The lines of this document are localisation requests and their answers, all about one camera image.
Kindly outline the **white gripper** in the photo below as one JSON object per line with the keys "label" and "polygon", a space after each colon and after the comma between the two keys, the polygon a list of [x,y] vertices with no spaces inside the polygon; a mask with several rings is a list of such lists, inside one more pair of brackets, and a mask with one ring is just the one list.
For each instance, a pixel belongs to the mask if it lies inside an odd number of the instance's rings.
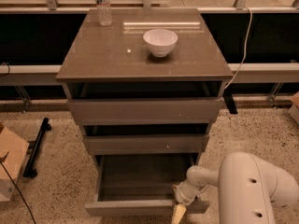
{"label": "white gripper", "polygon": [[208,185],[197,187],[187,180],[173,185],[172,190],[178,204],[174,206],[171,224],[179,224],[186,213],[186,206],[191,205],[207,188]]}

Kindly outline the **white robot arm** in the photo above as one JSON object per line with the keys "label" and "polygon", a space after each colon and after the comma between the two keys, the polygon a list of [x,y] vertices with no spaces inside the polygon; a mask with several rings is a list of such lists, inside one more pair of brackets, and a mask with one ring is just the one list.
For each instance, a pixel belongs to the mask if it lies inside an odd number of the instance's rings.
{"label": "white robot arm", "polygon": [[171,224],[180,224],[187,207],[208,187],[218,189],[220,224],[276,224],[273,209],[299,201],[299,185],[287,171],[246,152],[229,154],[217,171],[194,165],[173,187],[177,204]]}

